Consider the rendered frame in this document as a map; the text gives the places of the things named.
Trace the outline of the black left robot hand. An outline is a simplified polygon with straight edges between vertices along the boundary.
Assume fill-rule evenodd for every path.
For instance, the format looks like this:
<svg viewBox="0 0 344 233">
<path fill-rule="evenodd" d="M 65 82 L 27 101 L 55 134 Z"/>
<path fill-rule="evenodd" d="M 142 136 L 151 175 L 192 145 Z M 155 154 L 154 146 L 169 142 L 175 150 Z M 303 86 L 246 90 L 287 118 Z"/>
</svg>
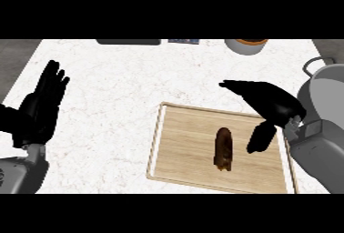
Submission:
<svg viewBox="0 0 344 233">
<path fill-rule="evenodd" d="M 0 131 L 11 133 L 15 148 L 45 145 L 52 139 L 68 81 L 65 70 L 51 60 L 36 91 L 26 96 L 21 107 L 15 109 L 0 104 Z"/>
</svg>

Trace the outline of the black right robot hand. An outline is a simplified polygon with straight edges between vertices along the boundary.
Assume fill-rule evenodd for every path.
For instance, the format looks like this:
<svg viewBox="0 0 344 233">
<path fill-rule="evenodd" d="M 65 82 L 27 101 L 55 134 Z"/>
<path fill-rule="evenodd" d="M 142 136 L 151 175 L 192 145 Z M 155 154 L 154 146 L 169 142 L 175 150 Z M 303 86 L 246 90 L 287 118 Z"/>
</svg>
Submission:
<svg viewBox="0 0 344 233">
<path fill-rule="evenodd" d="M 247 152 L 263 152 L 277 134 L 277 127 L 285 127 L 293 119 L 302 121 L 308 116 L 297 98 L 277 85 L 268 82 L 223 80 L 220 87 L 241 96 L 265 121 L 256 126 L 247 144 Z"/>
</svg>

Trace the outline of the grey metal pot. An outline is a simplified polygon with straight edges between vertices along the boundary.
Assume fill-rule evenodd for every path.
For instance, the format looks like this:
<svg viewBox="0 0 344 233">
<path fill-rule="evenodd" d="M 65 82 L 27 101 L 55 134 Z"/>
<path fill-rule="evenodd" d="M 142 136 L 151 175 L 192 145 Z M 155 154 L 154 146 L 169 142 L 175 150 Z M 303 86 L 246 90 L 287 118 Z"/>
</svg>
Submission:
<svg viewBox="0 0 344 233">
<path fill-rule="evenodd" d="M 311 73 L 309 65 L 327 59 L 333 64 Z M 324 119 L 344 129 L 344 64 L 340 64 L 331 56 L 319 56 L 306 62 L 303 71 L 309 80 L 300 88 L 297 99 L 308 110 L 305 123 Z"/>
</svg>

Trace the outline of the brown sweet potato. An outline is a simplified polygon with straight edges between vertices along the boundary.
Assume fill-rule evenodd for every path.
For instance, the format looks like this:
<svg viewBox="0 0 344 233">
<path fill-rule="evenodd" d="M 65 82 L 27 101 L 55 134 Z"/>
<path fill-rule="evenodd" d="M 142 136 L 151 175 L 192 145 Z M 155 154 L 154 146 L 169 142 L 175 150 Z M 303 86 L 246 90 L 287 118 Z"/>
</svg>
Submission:
<svg viewBox="0 0 344 233">
<path fill-rule="evenodd" d="M 215 165 L 219 170 L 232 170 L 232 132 L 226 127 L 218 131 Z"/>
</svg>

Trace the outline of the pale wooden tray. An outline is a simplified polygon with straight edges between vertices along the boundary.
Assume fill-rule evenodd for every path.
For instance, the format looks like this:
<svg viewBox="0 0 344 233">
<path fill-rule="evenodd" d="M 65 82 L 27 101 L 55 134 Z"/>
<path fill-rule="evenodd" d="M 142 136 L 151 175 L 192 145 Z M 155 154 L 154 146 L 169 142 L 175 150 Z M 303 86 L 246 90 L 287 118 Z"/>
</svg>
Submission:
<svg viewBox="0 0 344 233">
<path fill-rule="evenodd" d="M 287 142 L 277 133 L 263 152 L 247 152 L 260 116 L 160 104 L 157 128 L 147 167 L 147 177 L 169 183 L 203 187 L 232 193 L 296 194 L 299 186 L 293 171 Z M 231 130 L 232 163 L 220 169 L 215 164 L 225 139 L 218 136 L 222 128 Z"/>
</svg>

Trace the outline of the grey cup with orange rim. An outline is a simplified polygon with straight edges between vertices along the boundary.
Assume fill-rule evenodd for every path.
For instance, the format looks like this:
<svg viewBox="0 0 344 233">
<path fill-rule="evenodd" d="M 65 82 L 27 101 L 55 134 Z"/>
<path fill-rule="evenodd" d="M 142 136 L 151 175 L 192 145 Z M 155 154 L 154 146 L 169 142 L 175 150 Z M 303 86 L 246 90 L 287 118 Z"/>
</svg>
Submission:
<svg viewBox="0 0 344 233">
<path fill-rule="evenodd" d="M 268 39 L 226 39 L 225 43 L 237 54 L 253 56 L 262 52 Z"/>
</svg>

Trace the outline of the dark grey flat slab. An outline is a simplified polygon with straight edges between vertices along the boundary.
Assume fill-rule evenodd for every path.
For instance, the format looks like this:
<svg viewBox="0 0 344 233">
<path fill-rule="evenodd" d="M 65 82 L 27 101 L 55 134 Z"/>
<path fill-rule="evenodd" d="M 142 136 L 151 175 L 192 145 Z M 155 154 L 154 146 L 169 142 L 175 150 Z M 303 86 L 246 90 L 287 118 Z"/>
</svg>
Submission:
<svg viewBox="0 0 344 233">
<path fill-rule="evenodd" d="M 161 39 L 96 39 L 102 45 L 158 46 Z"/>
</svg>

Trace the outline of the dark blue flat card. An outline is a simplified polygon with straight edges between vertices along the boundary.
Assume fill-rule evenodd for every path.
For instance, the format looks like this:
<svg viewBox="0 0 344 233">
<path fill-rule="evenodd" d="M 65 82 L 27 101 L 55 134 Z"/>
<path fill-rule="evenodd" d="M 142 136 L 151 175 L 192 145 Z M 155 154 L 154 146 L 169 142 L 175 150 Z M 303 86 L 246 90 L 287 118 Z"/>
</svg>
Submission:
<svg viewBox="0 0 344 233">
<path fill-rule="evenodd" d="M 200 39 L 169 39 L 169 43 L 198 45 Z"/>
</svg>

